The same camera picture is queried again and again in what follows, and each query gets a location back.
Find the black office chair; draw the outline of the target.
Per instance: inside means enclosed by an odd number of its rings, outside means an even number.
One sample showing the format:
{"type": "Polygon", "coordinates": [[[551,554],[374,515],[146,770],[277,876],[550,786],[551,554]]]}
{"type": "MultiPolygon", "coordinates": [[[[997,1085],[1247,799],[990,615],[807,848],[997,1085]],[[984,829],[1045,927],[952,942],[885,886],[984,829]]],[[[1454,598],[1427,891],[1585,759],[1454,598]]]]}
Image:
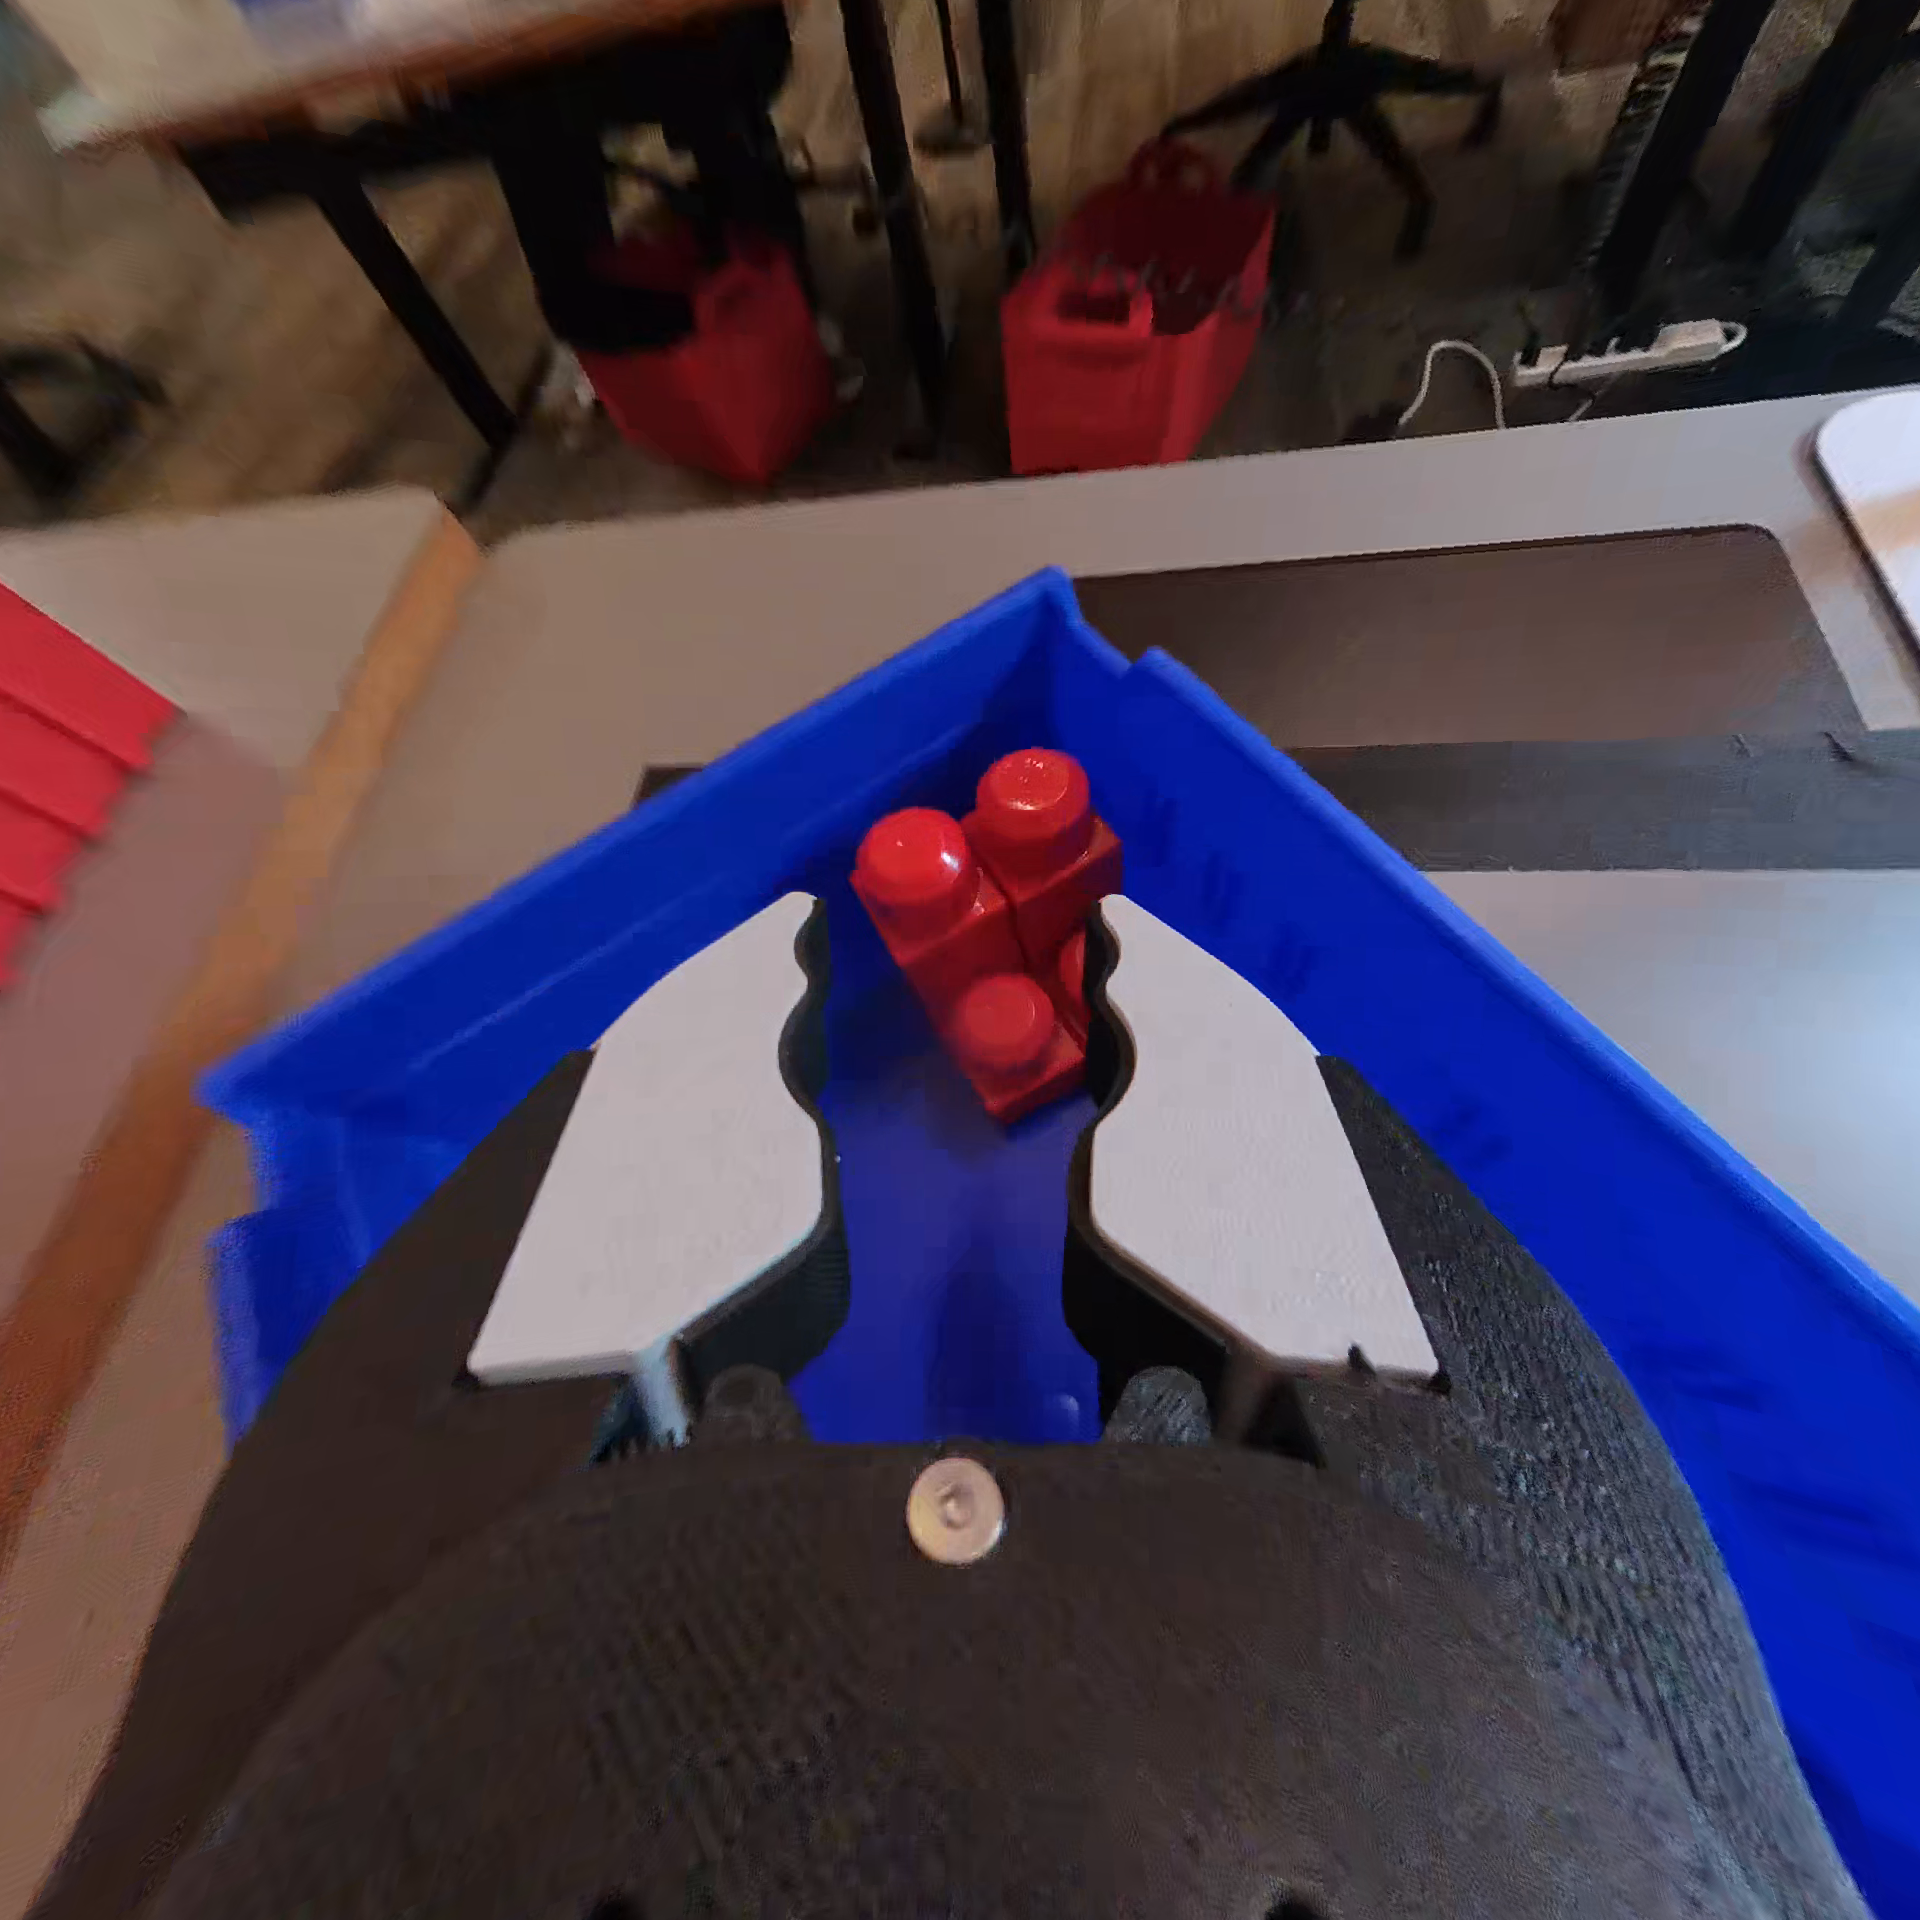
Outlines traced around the black office chair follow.
{"type": "Polygon", "coordinates": [[[1407,210],[1391,256],[1415,263],[1427,247],[1435,193],[1380,105],[1468,101],[1473,119],[1461,135],[1461,148],[1477,150],[1498,129],[1506,83],[1473,63],[1448,63],[1363,42],[1355,37],[1355,13],[1355,0],[1333,0],[1319,37],[1303,56],[1235,83],[1202,106],[1179,110],[1160,124],[1160,140],[1262,119],[1256,140],[1232,169],[1235,187],[1256,187],[1277,176],[1277,164],[1296,148],[1296,138],[1309,138],[1309,154],[1330,154],[1333,129],[1347,129],[1401,193],[1407,210]]]}

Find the white power strip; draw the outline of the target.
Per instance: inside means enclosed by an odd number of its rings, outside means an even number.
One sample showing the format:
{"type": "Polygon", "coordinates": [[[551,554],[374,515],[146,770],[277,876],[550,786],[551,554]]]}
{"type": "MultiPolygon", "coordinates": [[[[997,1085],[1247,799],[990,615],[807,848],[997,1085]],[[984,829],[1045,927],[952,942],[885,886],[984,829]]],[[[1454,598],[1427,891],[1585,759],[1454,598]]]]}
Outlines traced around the white power strip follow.
{"type": "Polygon", "coordinates": [[[1521,353],[1507,371],[1511,391],[1607,391],[1617,381],[1709,371],[1738,353],[1749,331],[1738,322],[1668,322],[1646,343],[1572,353],[1564,343],[1521,353]]]}

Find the red plastic jerrycan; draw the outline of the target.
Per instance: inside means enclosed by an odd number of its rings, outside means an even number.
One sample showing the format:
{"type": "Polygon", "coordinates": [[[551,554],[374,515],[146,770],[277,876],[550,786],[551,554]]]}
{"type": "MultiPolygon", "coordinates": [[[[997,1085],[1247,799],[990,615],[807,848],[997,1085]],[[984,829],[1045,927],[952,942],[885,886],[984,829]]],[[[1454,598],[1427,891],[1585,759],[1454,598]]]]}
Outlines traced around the red plastic jerrycan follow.
{"type": "Polygon", "coordinates": [[[710,255],[696,227],[654,227],[598,255],[596,274],[692,304],[669,348],[573,353],[627,443],[767,488],[834,413],[827,348],[776,239],[729,230],[710,255]]]}
{"type": "Polygon", "coordinates": [[[1015,474],[1175,468],[1266,327],[1277,208],[1191,140],[1145,140],[997,304],[1015,474]]]}

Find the red joined mega block steps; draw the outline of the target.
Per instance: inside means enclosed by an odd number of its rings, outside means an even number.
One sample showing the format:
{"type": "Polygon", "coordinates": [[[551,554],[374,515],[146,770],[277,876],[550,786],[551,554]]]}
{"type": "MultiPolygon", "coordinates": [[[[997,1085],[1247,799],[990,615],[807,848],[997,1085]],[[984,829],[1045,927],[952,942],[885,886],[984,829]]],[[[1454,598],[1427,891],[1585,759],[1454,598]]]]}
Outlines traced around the red joined mega block steps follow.
{"type": "Polygon", "coordinates": [[[967,815],[905,806],[852,852],[852,902],[997,1129],[1078,1091],[1088,920],[1117,891],[1088,770],[1045,744],[993,759],[967,815]]]}

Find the blue plastic bin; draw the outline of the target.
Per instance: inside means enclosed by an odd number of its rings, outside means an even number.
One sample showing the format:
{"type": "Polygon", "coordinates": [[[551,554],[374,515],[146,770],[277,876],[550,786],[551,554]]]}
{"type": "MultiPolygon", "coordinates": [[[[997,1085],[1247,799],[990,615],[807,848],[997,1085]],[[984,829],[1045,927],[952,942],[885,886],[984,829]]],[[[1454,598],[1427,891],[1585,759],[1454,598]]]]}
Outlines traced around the blue plastic bin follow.
{"type": "Polygon", "coordinates": [[[1915,1309],[1372,829],[1041,570],[770,725],[204,1074],[299,1276],[708,938],[984,744],[1068,744],[1132,898],[1347,1061],[1588,1314],[1691,1483],[1877,1918],[1915,1918],[1915,1309]]]}

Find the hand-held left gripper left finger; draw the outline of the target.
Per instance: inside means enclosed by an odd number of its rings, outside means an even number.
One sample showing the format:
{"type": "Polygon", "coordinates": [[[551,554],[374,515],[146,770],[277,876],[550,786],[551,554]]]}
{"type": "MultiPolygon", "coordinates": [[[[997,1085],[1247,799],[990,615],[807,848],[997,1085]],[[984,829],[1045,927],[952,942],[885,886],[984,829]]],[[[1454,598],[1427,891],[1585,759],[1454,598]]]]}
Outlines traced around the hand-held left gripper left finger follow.
{"type": "Polygon", "coordinates": [[[827,906],[783,891],[592,1048],[465,1349],[476,1386],[627,1380],[685,1439],[734,1368],[795,1380],[852,1309],[827,906]]]}

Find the red plastic bin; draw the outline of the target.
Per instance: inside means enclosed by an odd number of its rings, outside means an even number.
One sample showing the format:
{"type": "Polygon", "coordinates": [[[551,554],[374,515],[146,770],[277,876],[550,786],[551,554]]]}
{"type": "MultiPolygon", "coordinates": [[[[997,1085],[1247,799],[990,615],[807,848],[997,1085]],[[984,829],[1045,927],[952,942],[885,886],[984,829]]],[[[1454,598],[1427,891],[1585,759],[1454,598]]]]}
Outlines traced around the red plastic bin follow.
{"type": "Polygon", "coordinates": [[[182,706],[82,634],[0,591],[0,983],[60,914],[182,706]]]}

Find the long grey table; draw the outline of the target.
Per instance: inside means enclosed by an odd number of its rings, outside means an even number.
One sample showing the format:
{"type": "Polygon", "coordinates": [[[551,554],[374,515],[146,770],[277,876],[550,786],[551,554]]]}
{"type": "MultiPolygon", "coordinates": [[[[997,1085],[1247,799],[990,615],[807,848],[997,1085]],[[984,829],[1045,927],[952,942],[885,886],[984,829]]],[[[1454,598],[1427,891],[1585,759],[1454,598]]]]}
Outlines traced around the long grey table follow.
{"type": "Polygon", "coordinates": [[[485,454],[473,493],[524,437],[543,363],[504,401],[370,186],[465,164],[454,110],[508,83],[710,20],[738,6],[19,6],[68,84],[37,110],[60,154],[182,164],[223,219],[303,200],[410,337],[485,454]]]}

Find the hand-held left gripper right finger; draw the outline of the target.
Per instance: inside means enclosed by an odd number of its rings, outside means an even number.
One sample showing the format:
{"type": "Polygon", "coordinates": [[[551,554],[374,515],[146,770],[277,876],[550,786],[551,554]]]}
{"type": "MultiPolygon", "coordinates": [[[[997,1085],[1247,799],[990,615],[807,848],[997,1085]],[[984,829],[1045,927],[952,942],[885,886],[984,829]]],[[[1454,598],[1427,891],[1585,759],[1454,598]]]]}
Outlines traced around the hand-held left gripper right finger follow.
{"type": "Polygon", "coordinates": [[[1217,1439],[1309,1380],[1431,1394],[1443,1364],[1303,1028],[1127,898],[1084,950],[1092,1123],[1068,1171],[1061,1314],[1117,1417],[1182,1377],[1217,1439]]]}

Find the white document stand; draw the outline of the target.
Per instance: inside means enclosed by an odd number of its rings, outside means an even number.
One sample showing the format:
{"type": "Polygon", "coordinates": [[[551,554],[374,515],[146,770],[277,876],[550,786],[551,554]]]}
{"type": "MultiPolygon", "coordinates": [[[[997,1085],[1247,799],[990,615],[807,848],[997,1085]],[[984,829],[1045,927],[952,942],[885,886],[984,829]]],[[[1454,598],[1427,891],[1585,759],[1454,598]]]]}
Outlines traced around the white document stand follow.
{"type": "Polygon", "coordinates": [[[1905,643],[1920,643],[1920,391],[1840,407],[1811,435],[1811,463],[1905,643]]]}

